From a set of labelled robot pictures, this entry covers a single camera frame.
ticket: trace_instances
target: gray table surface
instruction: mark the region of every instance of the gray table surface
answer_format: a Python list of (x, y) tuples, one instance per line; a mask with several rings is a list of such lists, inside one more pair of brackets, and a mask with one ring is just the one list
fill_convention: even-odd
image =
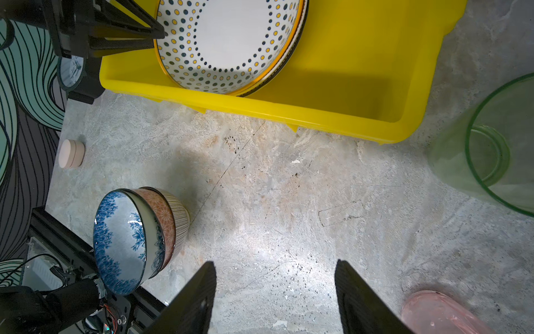
[(92, 106), (70, 100), (61, 140), (87, 152), (78, 169), (56, 164), (46, 210), (92, 244), (108, 191), (174, 193), (190, 234), (143, 286), (169, 303), (214, 261), (210, 333), (341, 332), (337, 259), (396, 313), (434, 289), (497, 332), (531, 332), (534, 220), (444, 185), (425, 151), (463, 110), (534, 72), (533, 18), (530, 0), (469, 1), (443, 41), (423, 123), (394, 145), (109, 91)]

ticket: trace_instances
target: green glass cup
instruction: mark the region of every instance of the green glass cup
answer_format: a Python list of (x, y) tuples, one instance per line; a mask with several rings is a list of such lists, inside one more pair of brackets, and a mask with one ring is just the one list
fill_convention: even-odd
[(446, 184), (534, 217), (534, 73), (465, 112), (432, 143), (428, 162)]

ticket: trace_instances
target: stacked bowl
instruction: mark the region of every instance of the stacked bowl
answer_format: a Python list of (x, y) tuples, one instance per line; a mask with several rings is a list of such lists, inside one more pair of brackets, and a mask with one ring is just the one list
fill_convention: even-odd
[(93, 229), (104, 284), (115, 294), (127, 295), (157, 275), (183, 246), (190, 222), (185, 207), (165, 190), (108, 193), (98, 206)]

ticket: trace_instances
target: yellow tray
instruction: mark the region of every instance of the yellow tray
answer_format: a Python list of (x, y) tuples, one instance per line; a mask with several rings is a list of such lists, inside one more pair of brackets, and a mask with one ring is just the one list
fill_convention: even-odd
[[(467, 0), (310, 0), (284, 69), (247, 97), (180, 88), (153, 49), (102, 59), (100, 82), (118, 93), (396, 143), (425, 113), (443, 36)], [(158, 1), (138, 0), (149, 13)]]

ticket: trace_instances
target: blue and white bowl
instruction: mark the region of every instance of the blue and white bowl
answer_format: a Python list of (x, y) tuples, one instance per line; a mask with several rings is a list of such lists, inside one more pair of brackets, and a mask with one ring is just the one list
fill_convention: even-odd
[(165, 255), (154, 212), (127, 189), (114, 190), (100, 202), (93, 245), (100, 277), (111, 291), (120, 295), (132, 293), (155, 276)]

